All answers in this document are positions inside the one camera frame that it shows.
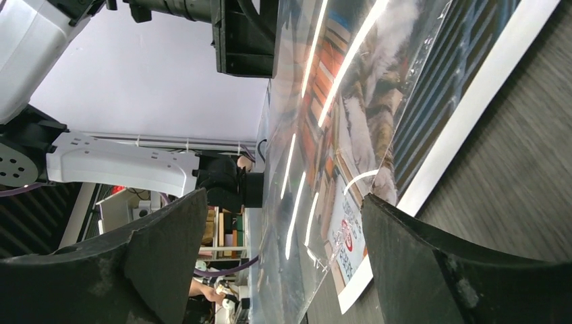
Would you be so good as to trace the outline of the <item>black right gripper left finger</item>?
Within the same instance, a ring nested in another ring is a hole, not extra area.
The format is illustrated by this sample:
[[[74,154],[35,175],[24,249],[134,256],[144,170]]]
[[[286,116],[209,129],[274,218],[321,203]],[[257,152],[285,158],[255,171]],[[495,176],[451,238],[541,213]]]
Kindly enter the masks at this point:
[[[182,323],[206,192],[103,235],[1,261],[2,323]]]

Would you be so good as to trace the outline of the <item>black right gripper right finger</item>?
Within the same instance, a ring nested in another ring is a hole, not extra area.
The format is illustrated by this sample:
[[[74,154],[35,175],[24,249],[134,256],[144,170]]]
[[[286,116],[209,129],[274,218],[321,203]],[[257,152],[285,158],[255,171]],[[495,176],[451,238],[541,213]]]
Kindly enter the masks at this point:
[[[454,236],[368,194],[364,236],[385,323],[570,323],[571,263]]]

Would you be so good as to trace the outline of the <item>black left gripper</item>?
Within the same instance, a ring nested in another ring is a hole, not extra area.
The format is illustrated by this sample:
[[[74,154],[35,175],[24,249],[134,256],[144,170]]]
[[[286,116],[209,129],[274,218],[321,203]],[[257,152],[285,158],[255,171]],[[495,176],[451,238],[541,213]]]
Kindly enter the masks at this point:
[[[217,71],[243,78],[272,78],[278,1],[126,1],[135,22],[158,12],[204,22],[212,27]]]

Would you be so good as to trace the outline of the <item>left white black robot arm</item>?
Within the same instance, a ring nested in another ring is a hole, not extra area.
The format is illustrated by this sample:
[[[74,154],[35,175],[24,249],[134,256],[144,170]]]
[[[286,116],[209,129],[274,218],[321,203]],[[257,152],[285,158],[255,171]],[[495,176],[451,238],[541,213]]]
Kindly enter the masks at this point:
[[[130,1],[137,23],[158,12],[212,26],[217,71],[273,75],[277,1]],[[209,205],[237,213],[260,208],[264,174],[225,155],[172,153],[71,131],[30,97],[73,39],[115,1],[1,2],[1,184],[18,192],[43,184],[98,182],[182,197],[201,189]]]

